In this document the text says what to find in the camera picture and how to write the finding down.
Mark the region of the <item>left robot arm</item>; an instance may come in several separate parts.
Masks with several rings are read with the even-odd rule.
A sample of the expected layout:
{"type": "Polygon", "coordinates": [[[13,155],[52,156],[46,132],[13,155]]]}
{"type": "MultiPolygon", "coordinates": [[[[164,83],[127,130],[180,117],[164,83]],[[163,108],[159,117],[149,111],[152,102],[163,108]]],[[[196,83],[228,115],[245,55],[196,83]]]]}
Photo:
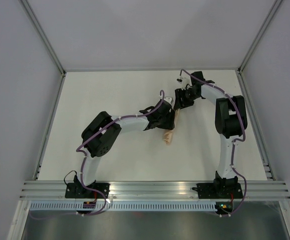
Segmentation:
{"type": "Polygon", "coordinates": [[[100,112],[82,132],[82,145],[76,150],[84,154],[77,193],[83,198],[93,195],[93,183],[101,157],[111,150],[119,135],[152,129],[171,131],[175,127],[175,115],[172,97],[165,97],[155,106],[132,115],[113,116],[106,111],[100,112]]]}

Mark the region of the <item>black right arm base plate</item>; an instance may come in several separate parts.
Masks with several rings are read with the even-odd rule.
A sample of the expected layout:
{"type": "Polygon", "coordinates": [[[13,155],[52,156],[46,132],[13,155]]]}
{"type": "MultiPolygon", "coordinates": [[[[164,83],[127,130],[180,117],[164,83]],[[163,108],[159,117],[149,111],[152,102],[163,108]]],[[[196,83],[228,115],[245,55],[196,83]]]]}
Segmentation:
{"type": "Polygon", "coordinates": [[[242,199],[243,191],[241,185],[220,185],[213,183],[197,183],[192,190],[197,192],[199,199],[242,199]]]}

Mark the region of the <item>peach cloth napkin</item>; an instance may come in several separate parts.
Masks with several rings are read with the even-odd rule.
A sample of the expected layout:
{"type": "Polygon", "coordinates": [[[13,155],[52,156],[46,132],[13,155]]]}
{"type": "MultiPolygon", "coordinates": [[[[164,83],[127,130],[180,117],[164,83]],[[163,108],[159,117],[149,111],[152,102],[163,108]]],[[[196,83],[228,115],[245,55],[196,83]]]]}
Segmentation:
{"type": "Polygon", "coordinates": [[[176,129],[176,125],[178,122],[178,117],[180,114],[180,109],[175,110],[175,118],[174,118],[174,128],[172,130],[166,130],[163,136],[163,141],[166,145],[170,146],[173,139],[173,134],[176,129]]]}

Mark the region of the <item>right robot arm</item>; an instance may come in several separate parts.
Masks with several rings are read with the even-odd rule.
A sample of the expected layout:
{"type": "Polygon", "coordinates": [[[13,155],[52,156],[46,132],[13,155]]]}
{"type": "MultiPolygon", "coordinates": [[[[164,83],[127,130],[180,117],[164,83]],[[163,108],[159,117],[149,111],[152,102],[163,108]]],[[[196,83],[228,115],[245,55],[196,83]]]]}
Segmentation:
{"type": "Polygon", "coordinates": [[[248,126],[245,99],[230,95],[212,80],[206,80],[201,71],[179,76],[181,87],[175,90],[174,109],[194,105],[196,99],[206,99],[215,106],[215,128],[220,136],[220,161],[212,183],[198,183],[192,189],[200,199],[242,199],[244,194],[235,168],[235,150],[246,139],[248,126]]]}

